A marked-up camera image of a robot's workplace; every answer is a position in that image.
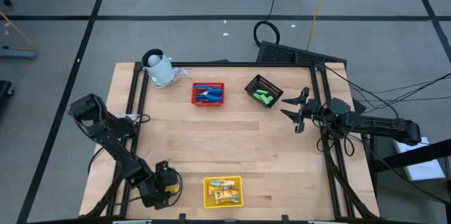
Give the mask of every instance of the yellow cable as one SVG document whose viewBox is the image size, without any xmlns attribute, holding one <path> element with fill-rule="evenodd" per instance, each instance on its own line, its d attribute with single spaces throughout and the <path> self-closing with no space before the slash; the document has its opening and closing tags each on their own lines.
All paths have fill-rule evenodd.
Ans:
<svg viewBox="0 0 451 224">
<path fill-rule="evenodd" d="M 8 17 L 6 17 L 6 15 L 0 11 L 0 15 L 3 16 L 3 18 L 5 18 L 5 20 L 14 28 L 14 30 L 16 30 L 23 38 L 25 38 L 25 40 L 27 40 L 27 43 L 32 47 L 32 50 L 35 50 L 35 45 L 33 44 L 33 42 L 30 41 L 30 39 L 28 39 L 28 37 L 22 33 L 22 31 L 19 30 L 18 27 L 16 27 L 14 25 L 14 23 L 12 23 Z"/>
<path fill-rule="evenodd" d="M 309 50 L 309 47 L 310 47 L 311 36 L 313 35 L 313 29 L 315 28 L 316 16 L 318 15 L 319 8 L 321 7 L 321 2 L 323 2 L 323 0 L 318 1 L 318 5 L 316 6 L 316 11 L 315 11 L 315 15 L 313 17 L 313 21 L 311 22 L 309 42 L 307 42 L 307 48 L 306 48 L 307 51 Z"/>
</svg>

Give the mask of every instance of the black floor line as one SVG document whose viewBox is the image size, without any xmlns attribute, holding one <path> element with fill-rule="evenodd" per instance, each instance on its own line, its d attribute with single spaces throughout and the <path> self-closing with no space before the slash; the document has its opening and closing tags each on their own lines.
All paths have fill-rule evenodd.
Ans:
<svg viewBox="0 0 451 224">
<path fill-rule="evenodd" d="M 172 21 L 172 20 L 265 20 L 267 15 L 98 15 L 95 20 Z M 272 15 L 270 20 L 312 20 L 313 15 Z M 10 20 L 90 20 L 90 15 L 8 15 Z M 412 15 L 319 15 L 318 21 L 451 21 L 451 16 Z"/>
<path fill-rule="evenodd" d="M 99 13 L 101 2 L 102 0 L 96 0 L 94 8 L 92 9 L 85 34 L 83 35 L 80 48 L 78 49 L 77 56 L 75 57 L 75 60 L 73 62 L 72 70 L 70 71 L 68 81 L 64 88 L 63 96 L 61 97 L 60 103 L 58 105 L 58 110 L 56 111 L 54 121 L 51 124 L 49 136 L 47 137 L 47 140 L 45 142 L 44 149 L 42 150 L 41 157 L 39 158 L 35 174 L 33 175 L 30 187 L 28 188 L 27 196 L 25 197 L 22 209 L 20 210 L 17 220 L 18 224 L 26 223 L 28 216 L 30 215 L 36 193 L 39 189 L 39 185 L 41 184 L 42 177 L 44 176 L 44 171 L 49 161 L 51 150 L 53 149 L 61 121 L 63 120 L 63 115 L 69 102 L 70 94 L 72 93 L 72 88 L 75 83 L 78 70 L 80 69 L 81 61 L 83 59 L 83 56 L 85 55 L 86 47 L 89 42 L 89 38 L 91 37 L 92 28 L 94 27 L 95 17 Z"/>
<path fill-rule="evenodd" d="M 432 9 L 431 4 L 429 3 L 429 0 L 421 0 L 423 2 L 424 8 L 426 9 L 426 12 L 428 12 L 428 15 L 432 17 L 432 25 L 434 26 L 435 32 L 437 33 L 438 39 L 440 40 L 440 43 L 443 46 L 443 49 L 445 50 L 446 56 L 448 57 L 448 60 L 451 62 L 451 47 L 450 43 L 448 42 L 448 39 L 443 32 L 442 26 L 438 22 L 434 10 Z"/>
</svg>

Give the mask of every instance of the gray floor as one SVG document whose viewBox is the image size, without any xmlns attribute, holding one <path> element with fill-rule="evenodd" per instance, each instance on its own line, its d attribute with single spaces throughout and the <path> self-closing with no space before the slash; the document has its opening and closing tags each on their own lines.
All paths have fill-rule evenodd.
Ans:
<svg viewBox="0 0 451 224">
<path fill-rule="evenodd" d="M 0 5 L 8 15 L 89 15 L 95 0 L 12 0 Z M 437 15 L 451 15 L 447 0 L 429 0 Z M 276 0 L 274 14 L 312 15 L 317 0 Z M 271 0 L 104 0 L 99 15 L 264 15 Z M 427 15 L 421 0 L 324 0 L 321 15 Z M 281 44 L 304 49 L 309 21 L 273 21 Z M 84 34 L 84 21 L 17 21 L 37 45 L 36 61 L 0 60 L 0 79 L 13 82 L 16 95 L 0 121 L 0 215 L 14 223 L 49 134 L 75 55 Z M 97 21 L 81 61 L 70 96 L 76 100 L 93 92 L 106 98 L 117 62 L 139 60 L 160 48 L 174 61 L 255 61 L 253 20 Z M 451 23 L 441 22 L 451 36 Z M 261 39 L 273 34 L 262 27 Z M 1 45 L 24 45 L 11 27 L 0 25 Z M 431 22 L 318 21 L 311 50 L 348 60 L 349 79 L 378 91 L 432 80 L 451 71 L 451 63 Z M 415 97 L 450 95 L 451 82 L 442 81 Z M 401 94 L 383 95 L 392 98 Z M 353 93 L 356 99 L 361 97 Z M 395 106 L 403 118 L 416 121 L 431 142 L 450 137 L 446 130 L 449 99 L 412 101 Z M 392 116 L 389 109 L 375 116 Z M 94 149 L 65 115 L 29 221 L 74 218 L 87 179 Z M 393 152 L 381 142 L 383 156 Z M 444 180 L 420 185 L 444 196 Z M 393 220 L 444 223 L 442 204 L 425 199 L 390 173 L 379 177 L 378 204 L 383 217 Z"/>
</svg>

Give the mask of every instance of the black basket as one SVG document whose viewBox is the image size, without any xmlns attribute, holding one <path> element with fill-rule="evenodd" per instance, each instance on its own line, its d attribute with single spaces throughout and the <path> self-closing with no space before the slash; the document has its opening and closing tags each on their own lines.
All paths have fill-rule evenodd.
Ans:
<svg viewBox="0 0 451 224">
<path fill-rule="evenodd" d="M 274 100 L 270 102 L 268 105 L 266 105 L 264 102 L 255 98 L 254 95 L 252 94 L 255 93 L 258 89 L 268 91 L 268 94 L 270 94 L 274 98 Z M 265 106 L 266 108 L 272 107 L 277 102 L 277 100 L 279 100 L 280 96 L 282 96 L 283 94 L 283 91 L 280 88 L 276 87 L 273 83 L 269 82 L 261 75 L 255 76 L 255 78 L 246 86 L 245 90 L 248 95 L 257 100 L 261 105 Z"/>
</svg>

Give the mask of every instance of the green object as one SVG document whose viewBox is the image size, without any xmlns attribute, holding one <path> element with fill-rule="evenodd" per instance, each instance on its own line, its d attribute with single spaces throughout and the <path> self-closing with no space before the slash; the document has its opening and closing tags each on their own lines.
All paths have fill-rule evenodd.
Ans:
<svg viewBox="0 0 451 224">
<path fill-rule="evenodd" d="M 258 90 L 256 91 L 256 93 L 257 93 L 257 94 L 268 94 L 268 91 L 258 89 Z"/>
<path fill-rule="evenodd" d="M 260 95 L 259 94 L 257 94 L 257 93 L 253 93 L 252 94 L 255 98 L 257 98 L 258 100 L 260 100 L 261 101 L 261 98 L 260 98 Z"/>
<path fill-rule="evenodd" d="M 260 98 L 266 105 L 269 104 L 269 100 L 264 94 L 260 94 Z"/>
</svg>

